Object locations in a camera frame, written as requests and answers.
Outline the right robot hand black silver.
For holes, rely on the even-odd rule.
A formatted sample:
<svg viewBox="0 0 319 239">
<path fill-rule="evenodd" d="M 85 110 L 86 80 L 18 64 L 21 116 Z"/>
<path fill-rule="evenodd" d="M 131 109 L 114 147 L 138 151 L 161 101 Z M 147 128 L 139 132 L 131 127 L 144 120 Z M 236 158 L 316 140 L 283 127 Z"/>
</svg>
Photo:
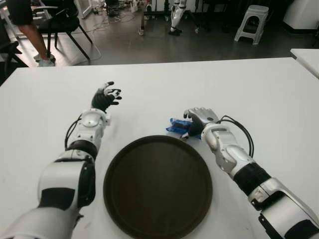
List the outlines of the right robot hand black silver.
<svg viewBox="0 0 319 239">
<path fill-rule="evenodd" d="M 212 109 L 206 108 L 190 108 L 184 111 L 183 118 L 191 119 L 192 124 L 187 133 L 184 133 L 180 139 L 197 136 L 202 133 L 207 124 L 217 123 L 218 116 Z"/>
</svg>

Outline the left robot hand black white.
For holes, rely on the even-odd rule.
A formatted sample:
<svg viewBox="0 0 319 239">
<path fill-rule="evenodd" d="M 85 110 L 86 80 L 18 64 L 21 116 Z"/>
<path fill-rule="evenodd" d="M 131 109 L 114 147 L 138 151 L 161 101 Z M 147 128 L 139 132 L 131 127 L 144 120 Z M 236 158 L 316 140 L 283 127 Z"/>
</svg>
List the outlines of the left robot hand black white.
<svg viewBox="0 0 319 239">
<path fill-rule="evenodd" d="M 93 96 L 91 108 L 106 112 L 109 106 L 119 104 L 119 100 L 122 99 L 120 96 L 121 90 L 110 88 L 112 85 L 114 85 L 113 81 L 106 82 L 98 88 Z"/>
</svg>

